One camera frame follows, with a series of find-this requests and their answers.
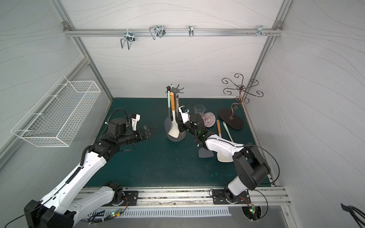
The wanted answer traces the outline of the cream spoon wooden handle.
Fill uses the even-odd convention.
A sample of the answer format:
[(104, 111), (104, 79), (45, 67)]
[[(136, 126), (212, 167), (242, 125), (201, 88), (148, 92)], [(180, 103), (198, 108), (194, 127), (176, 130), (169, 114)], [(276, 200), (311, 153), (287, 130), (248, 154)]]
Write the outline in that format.
[(170, 92), (170, 99), (171, 99), (171, 110), (172, 110), (172, 115), (173, 115), (173, 120), (171, 123), (171, 129), (169, 131), (169, 135), (173, 138), (178, 138), (179, 137), (179, 130), (178, 130), (178, 124), (176, 121), (176, 115), (175, 115), (175, 97), (174, 97), (174, 93)]

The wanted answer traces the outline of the grey turner mint handle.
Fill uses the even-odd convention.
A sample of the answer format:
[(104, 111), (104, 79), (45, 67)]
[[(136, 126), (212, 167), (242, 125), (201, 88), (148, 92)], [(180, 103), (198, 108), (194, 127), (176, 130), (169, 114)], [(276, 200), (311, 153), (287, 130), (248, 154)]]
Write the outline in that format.
[(198, 151), (198, 157), (199, 158), (211, 158), (211, 157), (214, 157), (214, 152), (207, 150), (205, 148), (200, 148)]

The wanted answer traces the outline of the cream spatula wooden handle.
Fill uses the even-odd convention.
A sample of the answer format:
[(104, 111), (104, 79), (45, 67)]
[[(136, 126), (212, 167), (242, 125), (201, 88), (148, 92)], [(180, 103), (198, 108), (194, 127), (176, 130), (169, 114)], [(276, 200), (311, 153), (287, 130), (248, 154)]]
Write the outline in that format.
[[(217, 129), (218, 129), (218, 135), (219, 135), (219, 137), (221, 137), (221, 126), (220, 126), (219, 120), (216, 121), (216, 124), (217, 124)], [(222, 154), (219, 154), (219, 153), (217, 153), (217, 159), (218, 159), (218, 161), (225, 162), (225, 163), (233, 162), (232, 158), (228, 158), (228, 157), (226, 157)]]

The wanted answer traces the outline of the steel turner metal handle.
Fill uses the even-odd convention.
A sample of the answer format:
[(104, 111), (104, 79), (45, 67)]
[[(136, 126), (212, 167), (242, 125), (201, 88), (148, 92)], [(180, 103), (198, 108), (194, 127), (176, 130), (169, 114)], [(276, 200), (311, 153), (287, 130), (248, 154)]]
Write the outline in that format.
[(176, 115), (176, 119), (179, 118), (179, 95), (175, 94), (175, 115)]

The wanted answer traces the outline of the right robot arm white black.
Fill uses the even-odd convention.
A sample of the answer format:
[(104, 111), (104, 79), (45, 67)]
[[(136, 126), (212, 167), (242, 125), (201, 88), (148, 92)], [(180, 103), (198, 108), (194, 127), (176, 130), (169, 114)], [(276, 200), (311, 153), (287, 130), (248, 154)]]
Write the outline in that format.
[(224, 188), (224, 195), (228, 203), (235, 204), (242, 193), (247, 190), (255, 190), (271, 172), (267, 160), (258, 150), (259, 146), (251, 143), (239, 144), (223, 139), (207, 130), (201, 115), (190, 115), (184, 105), (177, 108), (171, 102), (171, 111), (173, 120), (170, 136), (177, 138), (177, 131), (187, 131), (194, 136), (198, 147), (232, 159), (237, 176)]

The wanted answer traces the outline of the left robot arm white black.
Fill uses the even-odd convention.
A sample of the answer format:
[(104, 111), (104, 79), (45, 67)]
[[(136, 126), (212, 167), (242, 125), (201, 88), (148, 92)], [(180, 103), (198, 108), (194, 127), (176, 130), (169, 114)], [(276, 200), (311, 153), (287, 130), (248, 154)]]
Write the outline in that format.
[(138, 128), (140, 115), (125, 114), (124, 118), (108, 119), (107, 127), (101, 137), (84, 148), (78, 166), (50, 193), (41, 200), (31, 200), (24, 208), (29, 228), (72, 228), (95, 209), (111, 204), (128, 204), (123, 187), (109, 182), (97, 192), (76, 200), (80, 190), (87, 182), (119, 153), (122, 146), (135, 145), (151, 138), (155, 129), (144, 126)]

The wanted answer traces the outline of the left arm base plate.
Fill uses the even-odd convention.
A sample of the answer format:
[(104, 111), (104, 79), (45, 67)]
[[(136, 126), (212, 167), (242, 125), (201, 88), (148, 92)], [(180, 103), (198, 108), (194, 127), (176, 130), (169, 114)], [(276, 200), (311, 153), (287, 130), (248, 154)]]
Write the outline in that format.
[(108, 206), (136, 206), (138, 194), (138, 191), (118, 191), (115, 193), (112, 201), (108, 204)]

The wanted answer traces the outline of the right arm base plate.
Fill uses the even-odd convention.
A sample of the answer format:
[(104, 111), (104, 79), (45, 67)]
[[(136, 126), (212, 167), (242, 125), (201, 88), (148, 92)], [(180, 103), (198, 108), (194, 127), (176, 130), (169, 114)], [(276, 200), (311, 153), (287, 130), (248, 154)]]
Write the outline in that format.
[(210, 189), (209, 195), (212, 197), (214, 205), (251, 204), (248, 191), (234, 195), (228, 189)]

